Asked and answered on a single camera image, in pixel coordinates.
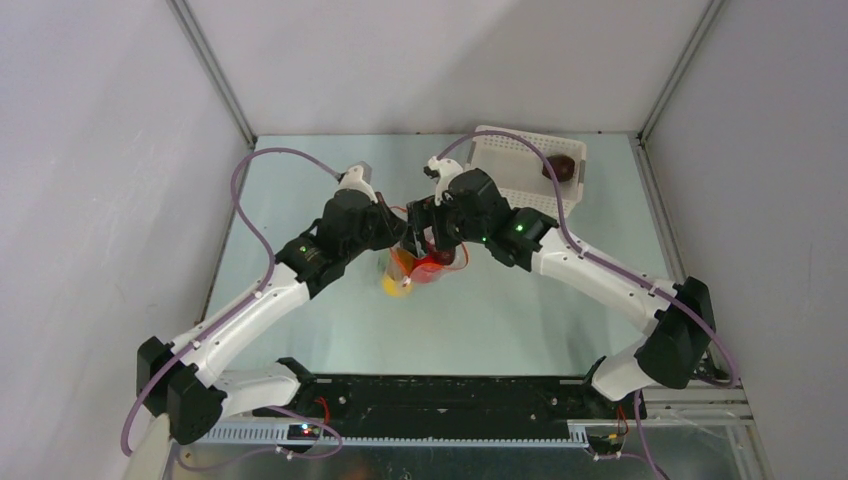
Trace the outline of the brown toy kiwi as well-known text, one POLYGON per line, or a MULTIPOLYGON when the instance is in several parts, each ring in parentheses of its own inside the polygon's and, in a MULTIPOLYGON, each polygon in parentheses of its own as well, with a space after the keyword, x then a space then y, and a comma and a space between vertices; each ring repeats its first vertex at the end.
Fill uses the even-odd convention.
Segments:
POLYGON ((414 268, 416 259, 405 249, 400 247, 393 248, 391 250, 391 255, 402 270, 409 272, 414 268))

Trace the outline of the clear zip bag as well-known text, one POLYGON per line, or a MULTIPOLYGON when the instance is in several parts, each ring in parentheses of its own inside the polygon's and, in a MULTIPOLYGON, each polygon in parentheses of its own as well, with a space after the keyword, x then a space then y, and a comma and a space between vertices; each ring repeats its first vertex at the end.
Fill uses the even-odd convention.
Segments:
POLYGON ((409 250, 398 243, 378 260, 378 266, 383 269, 379 284, 388 296, 405 297, 416 286, 434 283, 445 275, 461 271, 469 265, 470 254, 465 243, 460 243, 451 250, 441 251, 436 248, 431 226, 422 230, 422 236, 422 254, 418 253, 418 247, 409 250))

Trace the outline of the yellow green toy mango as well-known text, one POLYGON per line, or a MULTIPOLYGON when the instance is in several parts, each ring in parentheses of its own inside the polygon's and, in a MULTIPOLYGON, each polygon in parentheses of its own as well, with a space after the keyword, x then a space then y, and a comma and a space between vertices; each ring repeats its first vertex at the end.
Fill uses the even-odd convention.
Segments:
POLYGON ((381 287, 390 297, 403 298, 412 292, 413 283, 409 278, 396 280, 389 276, 383 276, 381 278, 381 287))

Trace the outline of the red toy wax apple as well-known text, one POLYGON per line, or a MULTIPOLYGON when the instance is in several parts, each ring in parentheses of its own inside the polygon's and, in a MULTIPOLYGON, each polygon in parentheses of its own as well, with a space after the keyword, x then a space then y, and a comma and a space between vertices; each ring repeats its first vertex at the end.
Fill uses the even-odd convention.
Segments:
POLYGON ((445 273, 444 266, 438 265, 427 258, 416 259, 414 268, 408 278, 414 284, 429 284, 440 279, 445 273))

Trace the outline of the dark purple toy plum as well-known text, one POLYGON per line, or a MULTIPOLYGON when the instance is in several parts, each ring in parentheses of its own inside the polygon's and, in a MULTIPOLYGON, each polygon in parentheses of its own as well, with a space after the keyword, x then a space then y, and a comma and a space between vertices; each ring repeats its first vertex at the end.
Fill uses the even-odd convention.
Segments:
POLYGON ((573 179, 577 167, 577 162, 569 155, 554 154, 546 157, 548 164, 551 167, 551 172, 548 168, 542 166, 542 174, 548 179, 555 179, 559 183, 569 182, 573 179))

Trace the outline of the dark maroon toy fig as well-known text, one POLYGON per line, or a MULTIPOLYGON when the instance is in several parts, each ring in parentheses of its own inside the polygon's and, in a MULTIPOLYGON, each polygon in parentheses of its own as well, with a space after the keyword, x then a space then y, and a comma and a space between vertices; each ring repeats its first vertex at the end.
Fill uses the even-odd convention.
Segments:
POLYGON ((456 261, 456 249, 435 250, 430 253, 432 261, 444 267, 451 267, 456 261))

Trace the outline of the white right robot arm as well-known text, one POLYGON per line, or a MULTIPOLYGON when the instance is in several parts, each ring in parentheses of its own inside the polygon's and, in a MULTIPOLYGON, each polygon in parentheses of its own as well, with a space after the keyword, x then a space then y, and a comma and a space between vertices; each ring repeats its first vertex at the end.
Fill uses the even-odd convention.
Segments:
POLYGON ((482 245, 506 267, 558 280, 623 313, 640 340, 598 360, 581 392, 585 411, 606 418, 622 399, 661 385, 682 390, 692 380, 714 332, 707 286, 635 273, 576 237, 539 210, 511 206, 481 169, 465 170, 449 159, 431 159, 423 169, 435 182, 433 195, 407 206, 403 246, 418 254, 462 243, 482 245))

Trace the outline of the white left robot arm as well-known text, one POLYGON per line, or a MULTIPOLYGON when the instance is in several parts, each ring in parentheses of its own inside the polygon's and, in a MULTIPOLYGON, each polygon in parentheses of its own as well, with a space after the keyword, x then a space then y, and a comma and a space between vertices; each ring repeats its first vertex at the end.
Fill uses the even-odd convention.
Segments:
POLYGON ((302 380, 306 372, 298 363, 275 363, 248 377, 242 390, 224 378, 226 368, 276 321, 341 278, 363 252, 388 249, 405 231, 405 220, 381 194, 337 191, 322 215, 272 254, 264 276, 224 311, 169 342, 152 336, 139 346, 136 387, 143 407, 166 416, 170 437, 181 445, 229 415, 273 406, 297 417, 311 412, 316 390, 302 380))

